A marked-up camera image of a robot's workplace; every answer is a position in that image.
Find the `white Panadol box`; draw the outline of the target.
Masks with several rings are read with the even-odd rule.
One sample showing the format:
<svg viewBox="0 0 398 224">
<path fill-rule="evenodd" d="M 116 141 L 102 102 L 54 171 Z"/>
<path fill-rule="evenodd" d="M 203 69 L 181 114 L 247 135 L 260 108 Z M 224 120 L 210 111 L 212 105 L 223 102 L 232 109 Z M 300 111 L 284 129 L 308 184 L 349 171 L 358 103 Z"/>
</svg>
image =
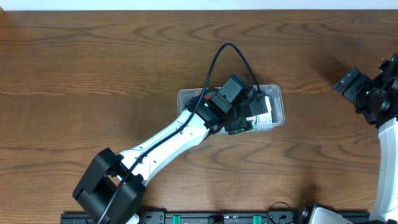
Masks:
<svg viewBox="0 0 398 224">
<path fill-rule="evenodd" d="M 254 125 L 272 124 L 272 106 L 270 103 L 270 98 L 268 96 L 264 97 L 267 112 L 259 114 L 252 117 L 247 117 L 246 121 L 251 122 Z"/>
</svg>

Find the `clear plastic container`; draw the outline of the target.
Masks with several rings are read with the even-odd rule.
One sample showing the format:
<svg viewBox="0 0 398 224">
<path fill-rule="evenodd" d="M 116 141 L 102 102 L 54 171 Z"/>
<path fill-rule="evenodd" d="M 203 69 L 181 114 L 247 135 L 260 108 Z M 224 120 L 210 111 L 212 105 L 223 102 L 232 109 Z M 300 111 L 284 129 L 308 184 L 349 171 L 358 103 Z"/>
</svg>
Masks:
<svg viewBox="0 0 398 224">
<path fill-rule="evenodd" d="M 270 98 L 272 106 L 272 124 L 253 125 L 253 129 L 248 131 L 249 133 L 254 132 L 265 132 L 271 131 L 277 126 L 281 126 L 285 122 L 285 111 L 282 99 L 281 89 L 278 85 L 260 85 L 260 89 L 263 90 L 266 95 Z M 198 96 L 201 92 L 201 88 L 182 89 L 177 94 L 177 115 L 185 109 L 185 104 L 193 97 Z"/>
</svg>

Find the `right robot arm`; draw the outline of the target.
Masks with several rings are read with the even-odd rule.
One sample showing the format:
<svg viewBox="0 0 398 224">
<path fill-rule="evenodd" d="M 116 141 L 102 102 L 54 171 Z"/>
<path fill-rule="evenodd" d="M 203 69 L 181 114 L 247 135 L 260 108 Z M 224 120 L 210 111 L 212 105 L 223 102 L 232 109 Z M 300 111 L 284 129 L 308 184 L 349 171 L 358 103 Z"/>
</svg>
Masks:
<svg viewBox="0 0 398 224">
<path fill-rule="evenodd" d="M 397 221 L 397 54 L 378 65 L 380 73 L 369 78 L 357 68 L 350 69 L 334 85 L 378 129 L 381 147 L 379 180 L 371 221 Z"/>
</svg>

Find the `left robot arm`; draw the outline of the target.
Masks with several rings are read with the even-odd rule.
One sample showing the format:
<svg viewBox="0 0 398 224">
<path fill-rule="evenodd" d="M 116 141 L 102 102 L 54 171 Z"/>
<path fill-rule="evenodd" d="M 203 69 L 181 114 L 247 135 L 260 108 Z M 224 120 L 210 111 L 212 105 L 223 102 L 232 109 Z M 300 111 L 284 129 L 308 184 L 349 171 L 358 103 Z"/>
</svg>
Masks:
<svg viewBox="0 0 398 224">
<path fill-rule="evenodd" d="M 120 154 L 106 148 L 95 155 L 72 196 L 95 223 L 138 223 L 146 186 L 161 169 L 221 130 L 252 130 L 257 116 L 267 112 L 266 101 L 253 95 L 207 90 L 147 141 Z"/>
</svg>

